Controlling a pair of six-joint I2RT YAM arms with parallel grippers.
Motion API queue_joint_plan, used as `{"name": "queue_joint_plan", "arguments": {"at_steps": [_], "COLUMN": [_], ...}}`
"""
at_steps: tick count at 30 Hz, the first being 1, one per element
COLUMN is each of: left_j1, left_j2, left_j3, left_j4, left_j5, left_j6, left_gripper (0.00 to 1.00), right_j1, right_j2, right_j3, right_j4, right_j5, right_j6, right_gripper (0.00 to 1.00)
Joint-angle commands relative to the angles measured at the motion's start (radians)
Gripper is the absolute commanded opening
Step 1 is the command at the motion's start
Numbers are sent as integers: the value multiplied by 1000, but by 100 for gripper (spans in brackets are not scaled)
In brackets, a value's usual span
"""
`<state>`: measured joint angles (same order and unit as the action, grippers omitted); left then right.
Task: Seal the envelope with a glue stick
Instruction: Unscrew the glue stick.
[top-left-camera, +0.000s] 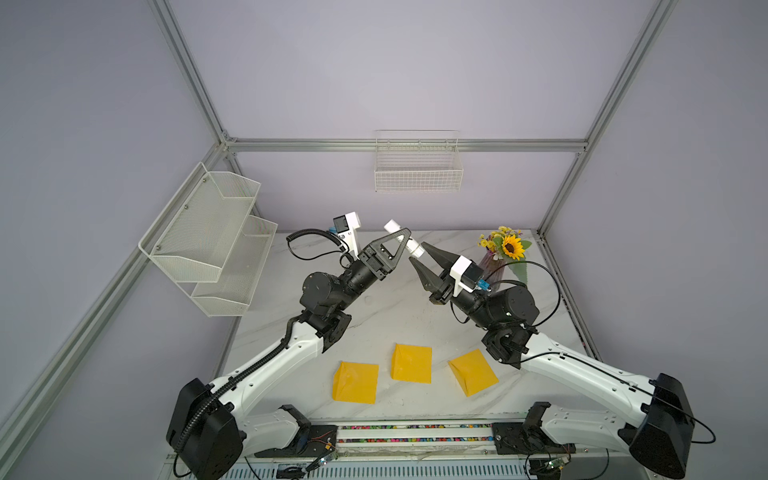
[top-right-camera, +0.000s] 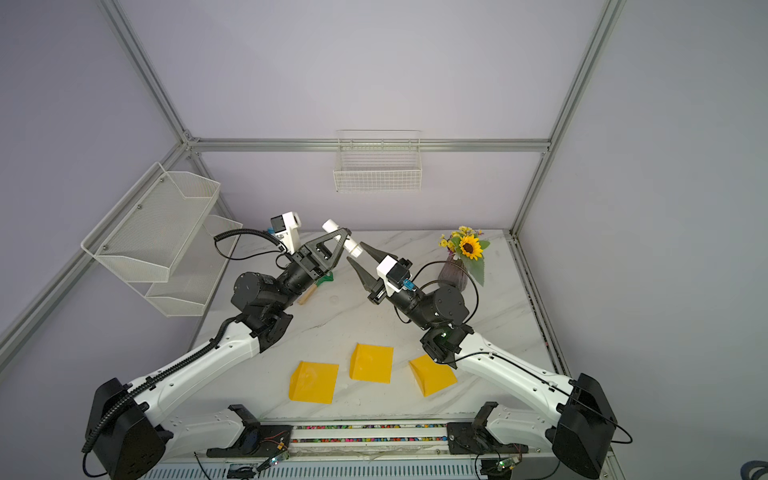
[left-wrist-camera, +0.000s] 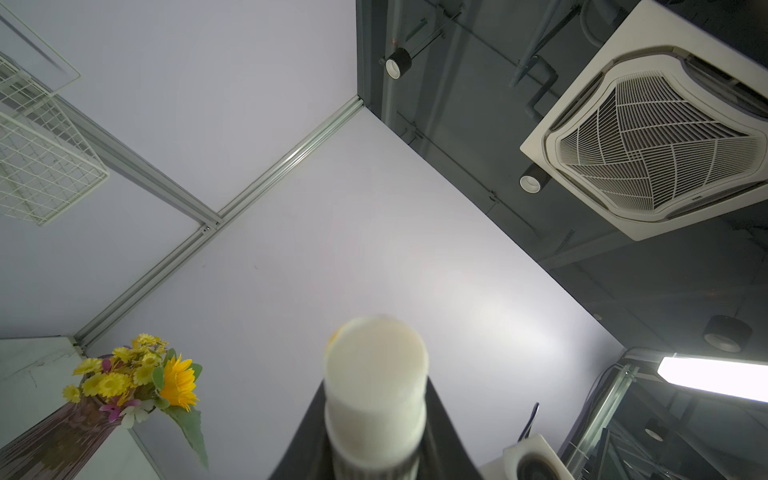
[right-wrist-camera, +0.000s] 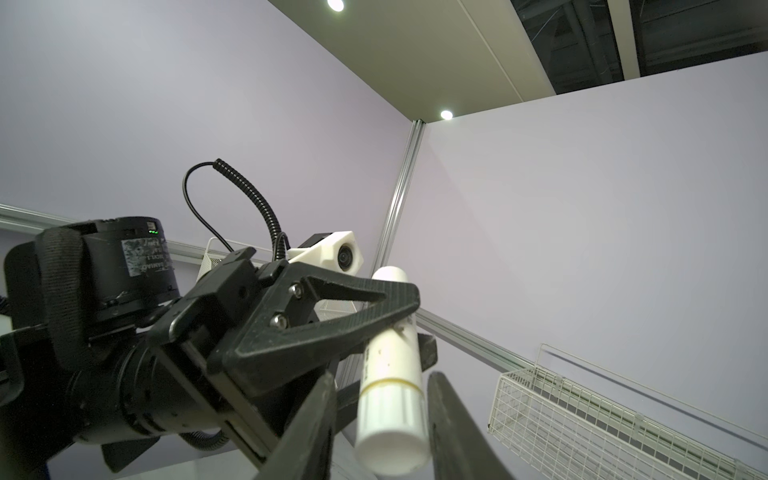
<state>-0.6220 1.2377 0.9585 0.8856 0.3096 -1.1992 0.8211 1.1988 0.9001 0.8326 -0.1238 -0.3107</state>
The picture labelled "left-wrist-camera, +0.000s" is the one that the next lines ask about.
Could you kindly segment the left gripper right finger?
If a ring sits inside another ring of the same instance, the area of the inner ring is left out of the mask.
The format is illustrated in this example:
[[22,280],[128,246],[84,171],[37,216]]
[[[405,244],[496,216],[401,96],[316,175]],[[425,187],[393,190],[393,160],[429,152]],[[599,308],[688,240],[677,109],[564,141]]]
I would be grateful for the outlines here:
[[480,480],[449,415],[433,385],[427,380],[426,425],[420,444],[419,478],[427,480]]

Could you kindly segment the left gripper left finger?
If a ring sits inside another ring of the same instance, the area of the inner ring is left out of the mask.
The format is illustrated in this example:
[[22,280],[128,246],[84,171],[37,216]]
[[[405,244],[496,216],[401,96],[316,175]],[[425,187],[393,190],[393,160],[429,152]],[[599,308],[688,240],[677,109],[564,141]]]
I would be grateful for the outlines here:
[[330,442],[325,425],[325,405],[324,383],[321,382],[269,480],[330,478]]

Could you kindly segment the white glue stick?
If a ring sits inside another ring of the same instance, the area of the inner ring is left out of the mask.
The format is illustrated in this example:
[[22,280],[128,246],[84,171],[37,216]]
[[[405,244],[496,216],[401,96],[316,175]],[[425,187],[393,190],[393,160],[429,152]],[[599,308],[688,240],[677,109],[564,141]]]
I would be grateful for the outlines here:
[[325,429],[337,479],[415,479],[427,420],[422,337],[390,316],[353,319],[323,358]]

